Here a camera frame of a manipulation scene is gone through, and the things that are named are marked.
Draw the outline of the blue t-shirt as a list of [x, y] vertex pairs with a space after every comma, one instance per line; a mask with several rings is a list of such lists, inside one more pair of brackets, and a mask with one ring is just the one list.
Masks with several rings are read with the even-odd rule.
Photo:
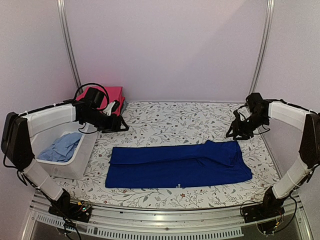
[[192, 188], [236, 184], [253, 178], [236, 141], [114, 147], [106, 188]]

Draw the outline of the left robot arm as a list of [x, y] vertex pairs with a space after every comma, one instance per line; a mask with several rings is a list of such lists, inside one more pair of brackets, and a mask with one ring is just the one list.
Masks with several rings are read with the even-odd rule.
[[121, 115], [105, 113], [103, 100], [110, 104], [105, 87], [98, 83], [86, 83], [84, 97], [64, 100], [23, 113], [9, 112], [6, 115], [1, 138], [4, 160], [10, 160], [18, 178], [30, 183], [40, 191], [63, 216], [74, 213], [70, 194], [53, 181], [33, 152], [31, 138], [58, 126], [78, 122], [91, 125], [94, 133], [116, 133], [129, 130]]

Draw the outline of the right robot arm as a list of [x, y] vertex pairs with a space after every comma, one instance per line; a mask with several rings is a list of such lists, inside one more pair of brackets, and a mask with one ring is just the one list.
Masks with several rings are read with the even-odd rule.
[[256, 129], [268, 126], [270, 120], [284, 123], [300, 133], [296, 160], [281, 179], [266, 190], [258, 208], [262, 218], [269, 218], [293, 191], [310, 180], [320, 165], [320, 114], [283, 99], [265, 99], [259, 92], [248, 95], [244, 107], [248, 108], [249, 117], [242, 118], [239, 110], [234, 110], [234, 120], [225, 134], [227, 138], [249, 140]]

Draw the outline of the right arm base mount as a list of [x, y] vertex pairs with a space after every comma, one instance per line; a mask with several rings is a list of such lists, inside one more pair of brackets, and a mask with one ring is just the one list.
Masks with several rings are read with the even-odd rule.
[[271, 208], [266, 209], [264, 208], [262, 202], [256, 202], [253, 200], [244, 201], [240, 205], [239, 211], [245, 223], [252, 223], [269, 218], [281, 217], [285, 213], [283, 206], [272, 206]]

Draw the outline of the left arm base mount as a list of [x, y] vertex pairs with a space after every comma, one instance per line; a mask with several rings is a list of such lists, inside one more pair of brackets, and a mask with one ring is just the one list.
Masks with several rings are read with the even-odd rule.
[[92, 214], [92, 205], [84, 201], [77, 203], [69, 200], [65, 202], [54, 201], [50, 205], [48, 212], [58, 217], [88, 223]]

